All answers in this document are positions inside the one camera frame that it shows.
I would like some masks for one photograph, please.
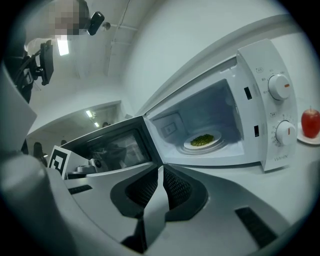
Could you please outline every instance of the microwave door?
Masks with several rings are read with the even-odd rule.
[[[81,136],[62,148],[89,160],[98,160],[98,173],[143,165],[162,164],[142,116]]]

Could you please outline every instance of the white counter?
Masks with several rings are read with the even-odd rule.
[[[320,146],[297,142],[292,164],[271,172],[263,172],[260,163],[192,169],[238,183],[274,207],[292,225],[310,213],[318,198]]]

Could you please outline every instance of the person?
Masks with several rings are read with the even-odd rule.
[[[110,123],[108,123],[108,122],[104,122],[103,124],[102,124],[102,128],[104,128],[104,127],[108,127],[110,125]]]
[[[13,33],[7,42],[3,61],[13,81],[28,58],[26,49],[31,41],[39,38],[80,35],[90,26],[90,12],[85,0],[51,0],[43,8],[48,8],[49,15],[41,9],[28,21],[25,20],[23,26],[18,23],[12,28]],[[29,104],[34,82],[27,81],[25,77],[21,77],[18,82],[22,84],[20,93]],[[26,155],[29,154],[26,140],[21,151]]]
[[[42,145],[40,142],[35,142],[33,145],[33,156],[38,159],[45,167],[48,167],[47,160],[44,157],[44,152],[42,151]]]

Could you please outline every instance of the wall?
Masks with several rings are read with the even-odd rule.
[[[33,91],[31,95],[30,106],[37,118],[29,134],[50,122],[100,104],[113,105],[121,101],[123,111],[132,113],[119,81],[104,75],[55,80],[42,88],[41,91]]]
[[[214,42],[283,14],[273,1],[159,0],[135,37],[122,78],[134,113],[141,114],[161,86]]]

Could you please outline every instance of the plate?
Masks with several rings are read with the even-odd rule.
[[[302,125],[301,122],[298,123],[298,135],[297,139],[301,142],[311,144],[311,145],[320,145],[320,133],[315,138],[308,138],[304,135],[304,132],[302,131]]]
[[[203,146],[192,146],[191,145],[191,141],[193,141],[195,138],[205,135],[205,134],[209,134],[209,135],[213,135],[214,140],[211,141],[208,144],[205,144]],[[206,131],[206,132],[200,132],[198,134],[192,135],[191,137],[187,138],[183,144],[183,146],[188,149],[188,150],[204,150],[204,149],[208,149],[211,148],[213,145],[215,145],[219,140],[221,139],[221,133],[217,130],[211,130],[211,131]]]

